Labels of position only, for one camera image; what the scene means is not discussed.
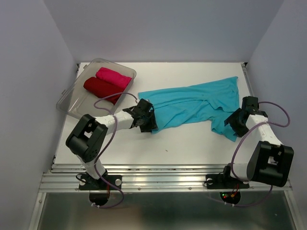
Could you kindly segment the turquoise t shirt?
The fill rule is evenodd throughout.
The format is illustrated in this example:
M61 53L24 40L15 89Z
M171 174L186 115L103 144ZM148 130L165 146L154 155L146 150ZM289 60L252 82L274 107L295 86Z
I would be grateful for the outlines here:
M239 108L238 77L186 87L140 92L154 106L158 131L209 120L211 131L236 141L235 132L224 121Z

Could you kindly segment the clear plastic bin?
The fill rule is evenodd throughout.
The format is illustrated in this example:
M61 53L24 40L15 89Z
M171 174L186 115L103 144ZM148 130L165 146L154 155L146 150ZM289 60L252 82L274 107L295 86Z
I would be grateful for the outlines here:
M107 111L94 107L94 103L98 101L99 98L83 87L85 81L94 77L102 67L114 70L132 79L135 79L137 75L136 71L129 67L102 58L95 58L88 63L85 68L79 67L79 76L76 78L75 82L62 93L61 98L56 104L56 108L77 119L80 119L85 114L90 114L94 117L108 115Z

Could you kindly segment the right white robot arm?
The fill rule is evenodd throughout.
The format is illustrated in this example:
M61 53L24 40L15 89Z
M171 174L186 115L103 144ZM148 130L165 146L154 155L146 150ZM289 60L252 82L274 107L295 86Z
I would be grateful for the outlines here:
M253 150L247 163L236 164L232 157L225 166L221 183L226 187L250 181L283 187L287 182L294 150L276 137L271 128L274 123L269 121L265 111L260 110L259 104L257 97L244 97L241 108L224 122L241 138L234 155L244 144Z

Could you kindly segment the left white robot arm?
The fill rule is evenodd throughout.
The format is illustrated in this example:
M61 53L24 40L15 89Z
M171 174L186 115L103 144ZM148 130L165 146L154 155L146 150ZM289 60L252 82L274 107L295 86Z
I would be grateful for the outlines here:
M114 115L93 117L83 115L66 139L66 146L77 156L91 176L90 183L97 189L106 185L105 167L99 160L105 137L123 129L139 127L141 132L157 130L154 106L148 100L140 99L135 106L125 108Z

